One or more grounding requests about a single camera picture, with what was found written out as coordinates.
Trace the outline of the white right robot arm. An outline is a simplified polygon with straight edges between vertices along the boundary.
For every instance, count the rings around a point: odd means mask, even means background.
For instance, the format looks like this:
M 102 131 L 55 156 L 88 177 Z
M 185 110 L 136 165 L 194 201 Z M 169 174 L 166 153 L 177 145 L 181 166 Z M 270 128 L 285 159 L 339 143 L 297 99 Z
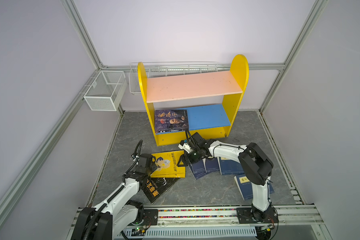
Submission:
M 186 139 L 179 143 L 179 148 L 184 151 L 179 163 L 186 166 L 214 158 L 226 158 L 239 163 L 252 184 L 252 218 L 263 223 L 274 214 L 269 187 L 274 164 L 257 144 L 227 144 L 214 139 L 206 140 L 199 133 L 191 135 L 186 131 Z

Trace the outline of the purple old man book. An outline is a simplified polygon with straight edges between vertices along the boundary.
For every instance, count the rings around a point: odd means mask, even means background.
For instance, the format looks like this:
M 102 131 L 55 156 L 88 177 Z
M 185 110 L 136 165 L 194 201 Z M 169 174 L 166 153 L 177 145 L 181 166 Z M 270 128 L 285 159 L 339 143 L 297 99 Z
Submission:
M 155 110 L 156 134 L 181 132 L 188 128 L 187 110 Z

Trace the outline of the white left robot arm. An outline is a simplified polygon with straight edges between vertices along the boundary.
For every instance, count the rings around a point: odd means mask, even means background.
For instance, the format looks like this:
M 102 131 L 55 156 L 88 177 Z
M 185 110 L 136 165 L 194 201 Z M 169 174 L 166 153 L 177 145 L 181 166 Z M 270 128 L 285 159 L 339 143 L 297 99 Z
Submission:
M 72 240 L 112 240 L 132 222 L 143 221 L 144 204 L 131 198 L 143 188 L 158 168 L 151 154 L 133 154 L 133 165 L 122 183 L 105 200 L 79 213 Z

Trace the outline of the yellow cartoon book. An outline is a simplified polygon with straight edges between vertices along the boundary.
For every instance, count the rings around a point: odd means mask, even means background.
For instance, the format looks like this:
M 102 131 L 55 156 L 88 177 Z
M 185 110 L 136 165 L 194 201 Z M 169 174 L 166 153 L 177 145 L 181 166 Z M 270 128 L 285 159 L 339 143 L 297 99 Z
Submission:
M 185 178 L 186 168 L 178 167 L 183 151 L 163 152 L 152 154 L 156 158 L 157 169 L 151 174 L 152 178 Z

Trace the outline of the black book yellow title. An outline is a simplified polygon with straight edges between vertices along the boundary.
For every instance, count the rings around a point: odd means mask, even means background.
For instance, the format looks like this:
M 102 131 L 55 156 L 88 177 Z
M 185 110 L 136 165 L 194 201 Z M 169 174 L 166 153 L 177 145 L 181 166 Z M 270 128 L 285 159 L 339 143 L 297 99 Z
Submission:
M 170 189 L 180 178 L 149 178 L 142 191 L 153 204 L 160 196 Z

